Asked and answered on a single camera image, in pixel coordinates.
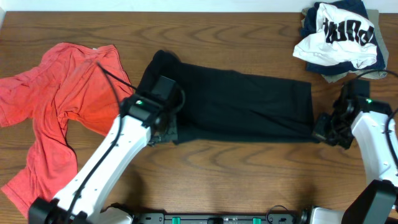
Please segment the black t-shirt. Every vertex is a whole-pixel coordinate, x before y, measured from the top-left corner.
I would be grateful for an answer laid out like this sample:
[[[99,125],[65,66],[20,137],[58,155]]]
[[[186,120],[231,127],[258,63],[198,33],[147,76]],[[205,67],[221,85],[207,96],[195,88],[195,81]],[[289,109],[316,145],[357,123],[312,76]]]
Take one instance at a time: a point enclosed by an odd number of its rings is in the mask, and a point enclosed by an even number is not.
[[[139,87],[164,76],[185,92],[174,144],[194,140],[315,142],[311,84],[181,62],[159,50]]]

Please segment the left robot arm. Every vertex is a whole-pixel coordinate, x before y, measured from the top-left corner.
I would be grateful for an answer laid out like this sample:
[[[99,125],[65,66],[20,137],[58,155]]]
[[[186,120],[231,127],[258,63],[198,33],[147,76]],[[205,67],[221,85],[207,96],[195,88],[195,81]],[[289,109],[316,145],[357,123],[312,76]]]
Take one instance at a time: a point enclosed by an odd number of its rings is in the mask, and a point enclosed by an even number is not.
[[[133,223],[134,215],[105,200],[132,159],[159,134],[185,103],[184,93],[136,93],[119,105],[119,115],[97,150],[51,201],[37,198],[29,223]]]

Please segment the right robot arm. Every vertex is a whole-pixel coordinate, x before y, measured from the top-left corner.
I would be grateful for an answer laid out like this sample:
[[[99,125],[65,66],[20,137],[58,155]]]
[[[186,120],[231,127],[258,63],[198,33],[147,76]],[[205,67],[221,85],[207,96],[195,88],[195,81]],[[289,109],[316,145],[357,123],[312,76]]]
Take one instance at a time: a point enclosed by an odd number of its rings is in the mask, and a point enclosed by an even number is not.
[[[370,97],[366,80],[346,82],[333,104],[332,114],[322,113],[313,137],[331,146],[349,149],[358,143],[367,187],[345,210],[314,207],[308,223],[397,223],[389,216],[397,209],[397,135],[390,105]]]

